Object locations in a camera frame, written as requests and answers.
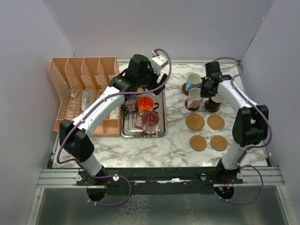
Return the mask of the peach plastic file organizer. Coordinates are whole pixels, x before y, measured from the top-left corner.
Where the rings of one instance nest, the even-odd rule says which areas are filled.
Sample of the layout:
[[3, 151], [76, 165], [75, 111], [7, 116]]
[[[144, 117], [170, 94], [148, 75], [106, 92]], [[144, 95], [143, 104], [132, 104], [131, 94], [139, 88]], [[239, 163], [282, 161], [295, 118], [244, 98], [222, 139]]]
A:
[[60, 97], [60, 108], [54, 125], [59, 132], [63, 120], [79, 116], [82, 92], [88, 91], [90, 103], [98, 89], [104, 92], [112, 78], [119, 74], [116, 57], [67, 57], [52, 58], [49, 74]]

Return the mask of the woven rattan coaster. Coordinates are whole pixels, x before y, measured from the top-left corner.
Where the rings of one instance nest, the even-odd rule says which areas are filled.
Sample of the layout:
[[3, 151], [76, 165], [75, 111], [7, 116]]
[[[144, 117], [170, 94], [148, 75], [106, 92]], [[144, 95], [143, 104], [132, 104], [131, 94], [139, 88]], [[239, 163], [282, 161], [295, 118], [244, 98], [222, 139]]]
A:
[[221, 130], [225, 127], [224, 119], [219, 115], [210, 115], [207, 118], [208, 126], [214, 130]]
[[204, 118], [197, 113], [192, 113], [186, 117], [186, 126], [193, 131], [201, 130], [204, 124]]

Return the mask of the stainless steel tray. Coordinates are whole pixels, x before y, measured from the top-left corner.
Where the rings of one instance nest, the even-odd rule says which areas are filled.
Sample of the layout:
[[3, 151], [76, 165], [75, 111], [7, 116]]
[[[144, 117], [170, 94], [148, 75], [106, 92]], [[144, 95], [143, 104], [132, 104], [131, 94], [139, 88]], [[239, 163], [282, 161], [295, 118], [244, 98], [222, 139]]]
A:
[[165, 91], [163, 90], [159, 95], [155, 95], [153, 93], [142, 94], [141, 97], [150, 97], [154, 103], [159, 104], [159, 107], [155, 110], [159, 116], [157, 134], [146, 135], [141, 129], [137, 129], [134, 126], [134, 123], [142, 118], [136, 110], [135, 112], [123, 111], [121, 113], [121, 136], [124, 138], [151, 138], [165, 136], [167, 134]]

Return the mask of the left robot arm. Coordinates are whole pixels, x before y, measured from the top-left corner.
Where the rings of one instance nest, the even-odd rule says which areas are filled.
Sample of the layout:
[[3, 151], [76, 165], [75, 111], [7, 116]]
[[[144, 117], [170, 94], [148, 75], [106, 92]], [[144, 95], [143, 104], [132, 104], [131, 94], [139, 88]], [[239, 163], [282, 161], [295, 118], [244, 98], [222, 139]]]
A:
[[168, 53], [159, 54], [163, 49], [155, 49], [153, 57], [135, 54], [129, 65], [119, 75], [115, 76], [102, 95], [91, 106], [75, 117], [72, 121], [63, 120], [60, 123], [60, 150], [65, 150], [73, 156], [87, 174], [87, 179], [93, 185], [103, 181], [103, 166], [96, 159], [91, 137], [96, 128], [117, 107], [121, 106], [131, 95], [140, 95], [138, 88], [145, 88], [143, 94], [155, 95], [165, 88], [170, 74], [161, 74], [165, 66], [171, 66]]

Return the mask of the light wood round coaster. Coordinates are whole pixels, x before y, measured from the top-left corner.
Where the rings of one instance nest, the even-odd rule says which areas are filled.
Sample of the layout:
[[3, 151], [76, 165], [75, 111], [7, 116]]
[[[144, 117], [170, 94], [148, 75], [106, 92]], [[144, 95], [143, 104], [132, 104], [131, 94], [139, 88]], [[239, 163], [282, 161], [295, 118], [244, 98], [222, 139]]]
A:
[[194, 135], [190, 138], [189, 144], [195, 151], [203, 151], [207, 147], [205, 138], [201, 135]]

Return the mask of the light wood grooved coaster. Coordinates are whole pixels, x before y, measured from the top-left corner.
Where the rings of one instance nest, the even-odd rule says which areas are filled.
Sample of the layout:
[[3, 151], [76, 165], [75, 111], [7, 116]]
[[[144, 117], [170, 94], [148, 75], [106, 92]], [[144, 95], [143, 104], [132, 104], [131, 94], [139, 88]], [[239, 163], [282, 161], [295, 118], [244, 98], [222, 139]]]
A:
[[216, 151], [224, 151], [228, 146], [227, 140], [221, 135], [214, 135], [210, 140], [210, 144]]

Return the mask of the brown ringed wooden coaster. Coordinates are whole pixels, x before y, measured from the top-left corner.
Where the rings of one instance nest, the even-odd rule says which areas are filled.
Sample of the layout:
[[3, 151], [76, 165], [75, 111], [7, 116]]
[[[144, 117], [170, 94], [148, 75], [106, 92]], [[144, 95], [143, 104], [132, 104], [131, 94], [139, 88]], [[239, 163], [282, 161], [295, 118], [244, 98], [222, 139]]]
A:
[[183, 83], [182, 87], [181, 87], [182, 93], [185, 94], [186, 96], [188, 96], [189, 92], [186, 91], [186, 83]]

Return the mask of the light blue mug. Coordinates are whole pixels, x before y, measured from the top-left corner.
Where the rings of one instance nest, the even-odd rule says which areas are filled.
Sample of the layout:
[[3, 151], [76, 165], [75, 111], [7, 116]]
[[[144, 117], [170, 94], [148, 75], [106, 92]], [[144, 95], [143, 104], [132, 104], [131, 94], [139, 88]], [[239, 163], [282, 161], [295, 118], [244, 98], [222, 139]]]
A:
[[199, 88], [202, 79], [199, 74], [191, 73], [187, 76], [186, 91], [190, 91], [192, 88]]

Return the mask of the yellow mug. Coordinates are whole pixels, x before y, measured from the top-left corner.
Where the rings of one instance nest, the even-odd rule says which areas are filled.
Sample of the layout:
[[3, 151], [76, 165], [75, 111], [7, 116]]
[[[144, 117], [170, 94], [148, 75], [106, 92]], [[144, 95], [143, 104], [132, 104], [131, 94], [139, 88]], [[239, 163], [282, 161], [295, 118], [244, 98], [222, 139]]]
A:
[[138, 89], [137, 89], [137, 92], [144, 92], [144, 88], [143, 88], [143, 87], [138, 88]]

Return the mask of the dark walnut coaster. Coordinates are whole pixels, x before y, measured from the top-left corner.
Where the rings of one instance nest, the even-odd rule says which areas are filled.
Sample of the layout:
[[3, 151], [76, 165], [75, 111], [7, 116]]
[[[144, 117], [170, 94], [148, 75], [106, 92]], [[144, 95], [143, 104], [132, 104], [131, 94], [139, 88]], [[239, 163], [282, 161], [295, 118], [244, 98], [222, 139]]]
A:
[[185, 101], [185, 108], [189, 111], [197, 111], [200, 107], [196, 107], [196, 108], [189, 108], [188, 107], [188, 100]]

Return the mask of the dusty pink mug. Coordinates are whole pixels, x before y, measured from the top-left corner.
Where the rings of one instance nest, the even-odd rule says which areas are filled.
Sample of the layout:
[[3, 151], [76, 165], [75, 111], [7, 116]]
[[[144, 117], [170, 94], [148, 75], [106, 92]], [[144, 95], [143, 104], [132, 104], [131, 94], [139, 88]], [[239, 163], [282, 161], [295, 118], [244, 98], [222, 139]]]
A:
[[156, 112], [146, 112], [141, 120], [134, 122], [134, 127], [142, 130], [146, 135], [158, 133], [159, 116]]

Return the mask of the blue white package in organizer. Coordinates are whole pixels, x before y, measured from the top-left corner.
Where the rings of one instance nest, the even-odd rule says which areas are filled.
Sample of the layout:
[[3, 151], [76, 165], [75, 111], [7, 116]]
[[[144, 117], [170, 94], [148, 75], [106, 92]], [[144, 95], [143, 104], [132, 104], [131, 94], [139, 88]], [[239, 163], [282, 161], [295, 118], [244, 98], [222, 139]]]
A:
[[81, 110], [84, 112], [86, 111], [90, 106], [90, 98], [88, 91], [84, 89], [82, 91], [82, 102], [81, 102]]

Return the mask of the black mug white inside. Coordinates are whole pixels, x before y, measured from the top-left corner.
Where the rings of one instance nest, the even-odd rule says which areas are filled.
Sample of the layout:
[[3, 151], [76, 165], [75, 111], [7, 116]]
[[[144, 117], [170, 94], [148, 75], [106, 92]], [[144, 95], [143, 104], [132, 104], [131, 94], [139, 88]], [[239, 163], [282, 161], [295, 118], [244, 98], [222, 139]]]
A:
[[215, 113], [219, 110], [224, 100], [225, 100], [224, 97], [217, 93], [215, 96], [210, 97], [204, 103], [204, 107], [208, 112]]

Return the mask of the white mug pink handle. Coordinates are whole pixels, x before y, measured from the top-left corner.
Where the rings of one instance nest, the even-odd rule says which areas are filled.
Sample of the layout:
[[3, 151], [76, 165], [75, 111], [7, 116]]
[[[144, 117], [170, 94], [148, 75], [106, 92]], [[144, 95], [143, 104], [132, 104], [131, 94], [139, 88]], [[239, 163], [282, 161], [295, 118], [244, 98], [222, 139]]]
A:
[[201, 97], [201, 89], [200, 88], [192, 88], [189, 91], [187, 98], [187, 106], [189, 108], [196, 108], [200, 106], [203, 98]]

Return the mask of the white stationery package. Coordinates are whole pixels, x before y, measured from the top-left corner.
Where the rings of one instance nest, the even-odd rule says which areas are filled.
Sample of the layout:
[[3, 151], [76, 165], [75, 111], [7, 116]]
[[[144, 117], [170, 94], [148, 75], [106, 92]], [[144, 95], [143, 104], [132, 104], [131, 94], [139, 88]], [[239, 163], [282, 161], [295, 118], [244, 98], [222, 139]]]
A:
[[118, 119], [118, 117], [119, 117], [119, 110], [118, 109], [114, 109], [110, 113], [110, 119]]

